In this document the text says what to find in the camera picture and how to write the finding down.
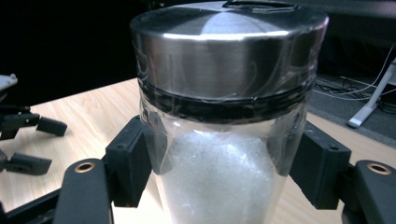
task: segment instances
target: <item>metal lid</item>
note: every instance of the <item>metal lid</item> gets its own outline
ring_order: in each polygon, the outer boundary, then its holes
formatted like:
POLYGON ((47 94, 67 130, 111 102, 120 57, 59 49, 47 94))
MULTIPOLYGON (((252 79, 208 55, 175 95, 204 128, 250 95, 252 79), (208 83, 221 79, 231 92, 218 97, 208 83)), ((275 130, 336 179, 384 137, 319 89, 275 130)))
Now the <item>metal lid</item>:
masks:
POLYGON ((153 10, 130 24, 137 75, 147 97, 235 105, 286 94, 287 101, 315 75, 327 22, 322 12, 263 1, 153 10))

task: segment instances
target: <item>black rubber band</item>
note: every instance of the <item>black rubber band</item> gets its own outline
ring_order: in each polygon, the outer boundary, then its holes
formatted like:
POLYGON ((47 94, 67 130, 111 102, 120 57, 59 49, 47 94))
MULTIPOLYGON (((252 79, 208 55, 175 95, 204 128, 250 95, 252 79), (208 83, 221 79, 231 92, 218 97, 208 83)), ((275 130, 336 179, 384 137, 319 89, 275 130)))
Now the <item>black rubber band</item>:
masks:
POLYGON ((231 101, 194 99, 170 94, 139 80, 143 97, 171 116, 204 123, 247 123, 274 119, 289 113, 305 99, 311 85, 277 95, 231 101))

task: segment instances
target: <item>white powder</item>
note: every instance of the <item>white powder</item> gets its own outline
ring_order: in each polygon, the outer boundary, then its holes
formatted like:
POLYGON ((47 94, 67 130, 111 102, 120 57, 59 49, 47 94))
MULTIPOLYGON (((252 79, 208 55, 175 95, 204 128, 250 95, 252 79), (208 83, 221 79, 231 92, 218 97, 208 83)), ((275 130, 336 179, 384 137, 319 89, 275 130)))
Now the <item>white powder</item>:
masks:
POLYGON ((261 139, 240 133, 185 133, 171 143, 164 161, 161 169, 167 172, 158 176, 158 184, 173 223, 264 222, 274 171, 261 139))

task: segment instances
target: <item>table surface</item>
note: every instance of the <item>table surface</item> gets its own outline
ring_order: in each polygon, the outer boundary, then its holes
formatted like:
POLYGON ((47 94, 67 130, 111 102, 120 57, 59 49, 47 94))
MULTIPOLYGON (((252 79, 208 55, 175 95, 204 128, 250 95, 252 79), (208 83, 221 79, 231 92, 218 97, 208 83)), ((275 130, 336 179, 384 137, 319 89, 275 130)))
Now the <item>table surface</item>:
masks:
MULTIPOLYGON (((32 106, 32 112, 68 125, 63 137, 35 128, 20 129, 15 139, 1 141, 0 148, 11 157, 14 152, 52 160, 49 172, 41 176, 0 173, 0 201, 6 211, 45 195, 62 185, 65 169, 76 161, 102 158, 105 148, 139 113, 137 80, 86 91, 59 100, 32 106)), ((381 161, 396 167, 396 149, 354 133, 312 114, 307 118, 346 147, 352 149, 351 163, 381 161)), ((272 223, 342 223, 342 203, 338 210, 316 210, 288 177, 272 223)), ((116 223, 165 223, 159 193, 152 175, 138 208, 114 208, 116 223)))

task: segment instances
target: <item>lid handle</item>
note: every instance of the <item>lid handle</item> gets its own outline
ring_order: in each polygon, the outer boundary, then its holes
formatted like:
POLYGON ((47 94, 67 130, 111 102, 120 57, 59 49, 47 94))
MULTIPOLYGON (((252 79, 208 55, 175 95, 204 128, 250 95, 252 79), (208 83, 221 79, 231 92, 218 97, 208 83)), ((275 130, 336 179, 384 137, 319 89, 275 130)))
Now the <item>lid handle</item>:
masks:
POLYGON ((293 11, 298 6, 275 1, 251 1, 251 0, 229 0, 223 7, 244 9, 262 12, 285 12, 293 11))

